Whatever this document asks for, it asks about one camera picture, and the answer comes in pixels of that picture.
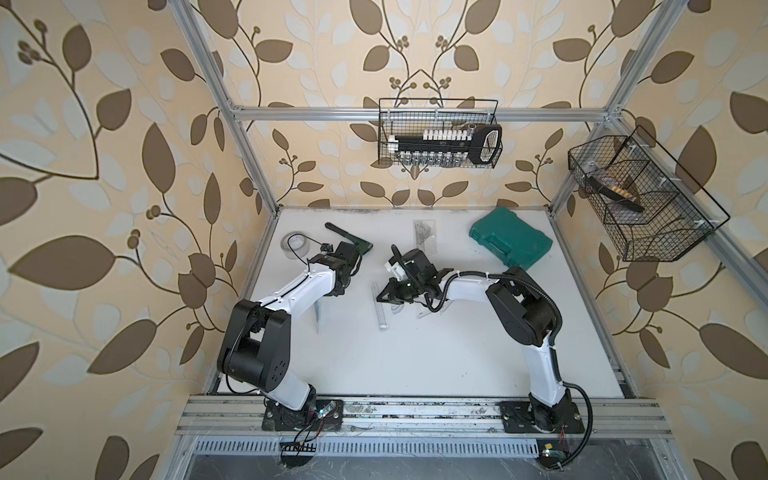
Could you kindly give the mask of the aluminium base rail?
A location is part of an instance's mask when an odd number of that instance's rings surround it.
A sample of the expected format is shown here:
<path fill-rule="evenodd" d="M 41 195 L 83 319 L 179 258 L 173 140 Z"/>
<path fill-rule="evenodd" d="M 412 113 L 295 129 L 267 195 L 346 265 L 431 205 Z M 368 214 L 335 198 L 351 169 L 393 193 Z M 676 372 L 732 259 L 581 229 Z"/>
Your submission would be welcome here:
<path fill-rule="evenodd" d="M 525 458 L 576 450 L 582 439 L 670 440 L 657 402 L 575 399 L 575 412 L 550 432 L 527 423 L 527 407 L 499 398 L 341 397 L 307 427 L 288 427 L 257 396 L 193 396 L 176 433 L 197 453 L 280 452 L 317 457 Z"/>

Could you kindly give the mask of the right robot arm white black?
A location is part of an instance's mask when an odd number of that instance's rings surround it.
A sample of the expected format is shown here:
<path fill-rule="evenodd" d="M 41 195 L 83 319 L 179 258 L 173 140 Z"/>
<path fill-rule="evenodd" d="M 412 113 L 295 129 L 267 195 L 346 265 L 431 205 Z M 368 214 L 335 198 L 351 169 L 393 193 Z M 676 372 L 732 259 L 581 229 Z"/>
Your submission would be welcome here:
<path fill-rule="evenodd" d="M 542 432 L 557 429 L 571 397 L 556 358 L 555 340 L 563 319 L 554 300 L 517 265 L 496 274 L 439 270 L 420 249 L 401 253 L 392 246 L 391 250 L 386 264 L 391 277 L 376 301 L 418 303 L 431 313 L 457 301 L 492 308 L 507 335 L 523 347 L 530 378 L 529 422 Z"/>

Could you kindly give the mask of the dark object in right basket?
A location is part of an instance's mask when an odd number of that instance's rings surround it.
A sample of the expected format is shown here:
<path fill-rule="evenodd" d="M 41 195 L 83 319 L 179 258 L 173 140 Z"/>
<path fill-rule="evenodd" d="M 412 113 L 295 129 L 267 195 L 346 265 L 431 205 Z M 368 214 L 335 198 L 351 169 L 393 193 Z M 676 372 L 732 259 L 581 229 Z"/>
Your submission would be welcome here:
<path fill-rule="evenodd" d="M 638 198 L 627 190 L 624 190 L 613 184 L 604 183 L 602 180 L 593 176 L 590 176 L 587 179 L 587 182 L 593 190 L 612 200 L 619 206 L 638 213 L 641 213 L 645 210 L 645 208 L 639 203 Z"/>

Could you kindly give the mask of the blue ruler set pouch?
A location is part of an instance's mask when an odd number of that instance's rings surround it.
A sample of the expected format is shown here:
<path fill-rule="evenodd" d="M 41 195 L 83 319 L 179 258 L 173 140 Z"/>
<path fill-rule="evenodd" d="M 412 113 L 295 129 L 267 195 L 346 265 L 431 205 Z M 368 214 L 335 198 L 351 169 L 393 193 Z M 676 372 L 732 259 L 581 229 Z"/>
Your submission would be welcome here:
<path fill-rule="evenodd" d="M 324 307 L 323 302 L 321 300 L 318 300 L 313 305 L 313 311 L 315 315 L 315 329 L 317 334 L 320 334 L 322 332 L 322 326 L 323 326 L 323 318 L 324 318 Z"/>

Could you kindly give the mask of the black socket bit holder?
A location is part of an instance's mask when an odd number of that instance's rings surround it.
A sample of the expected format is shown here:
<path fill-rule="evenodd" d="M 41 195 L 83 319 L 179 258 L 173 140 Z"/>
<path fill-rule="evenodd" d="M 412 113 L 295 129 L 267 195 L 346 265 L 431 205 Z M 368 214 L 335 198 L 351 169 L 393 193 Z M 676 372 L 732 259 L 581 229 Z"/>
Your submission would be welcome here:
<path fill-rule="evenodd" d="M 426 129 L 420 134 L 389 135 L 383 148 L 388 158 L 407 166 L 492 168 L 503 151 L 502 132 L 500 124 Z"/>

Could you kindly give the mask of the clear straight ruler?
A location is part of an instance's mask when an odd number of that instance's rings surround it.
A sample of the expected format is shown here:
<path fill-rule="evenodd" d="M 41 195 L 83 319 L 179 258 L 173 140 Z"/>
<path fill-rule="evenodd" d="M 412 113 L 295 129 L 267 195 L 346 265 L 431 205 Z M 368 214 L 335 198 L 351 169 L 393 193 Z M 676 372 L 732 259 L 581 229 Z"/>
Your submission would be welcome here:
<path fill-rule="evenodd" d="M 371 285 L 371 293 L 372 293 L 373 305 L 375 308 L 375 313 L 378 321 L 378 326 L 380 331 L 385 331 L 389 328 L 389 325 L 387 323 L 383 304 L 378 300 L 378 295 L 380 292 L 381 292 L 381 289 L 379 288 L 378 284 L 373 283 Z"/>

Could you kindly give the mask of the clear tape roll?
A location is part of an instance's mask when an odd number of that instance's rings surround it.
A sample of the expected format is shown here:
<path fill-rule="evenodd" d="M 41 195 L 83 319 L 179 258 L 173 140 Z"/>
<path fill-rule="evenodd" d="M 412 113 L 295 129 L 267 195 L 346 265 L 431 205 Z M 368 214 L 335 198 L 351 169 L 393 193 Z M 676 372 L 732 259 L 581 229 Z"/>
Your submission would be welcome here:
<path fill-rule="evenodd" d="M 310 247 L 311 241 L 301 232 L 290 232 L 280 241 L 280 248 L 289 260 L 303 261 Z"/>

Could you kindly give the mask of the green plastic tool case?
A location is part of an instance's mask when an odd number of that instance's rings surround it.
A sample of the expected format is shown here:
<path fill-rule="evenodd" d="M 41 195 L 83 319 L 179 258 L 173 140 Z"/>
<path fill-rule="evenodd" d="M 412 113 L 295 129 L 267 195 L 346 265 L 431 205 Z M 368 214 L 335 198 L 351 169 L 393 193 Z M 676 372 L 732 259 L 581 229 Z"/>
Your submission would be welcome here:
<path fill-rule="evenodd" d="M 544 232 L 503 207 L 497 207 L 477 220 L 471 226 L 469 236 L 505 266 L 517 266 L 523 270 L 541 260 L 553 245 Z"/>

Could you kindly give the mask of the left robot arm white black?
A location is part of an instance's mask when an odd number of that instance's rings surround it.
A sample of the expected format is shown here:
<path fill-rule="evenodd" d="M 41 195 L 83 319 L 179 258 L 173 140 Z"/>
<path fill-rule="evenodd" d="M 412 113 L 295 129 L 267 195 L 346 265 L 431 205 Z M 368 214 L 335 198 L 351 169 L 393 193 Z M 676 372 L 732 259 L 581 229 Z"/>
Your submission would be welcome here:
<path fill-rule="evenodd" d="M 323 297 L 345 293 L 362 254 L 342 241 L 323 247 L 300 276 L 259 301 L 238 301 L 217 358 L 227 380 L 249 384 L 267 399 L 275 431 L 301 430 L 321 417 L 316 389 L 290 369 L 292 320 Z"/>

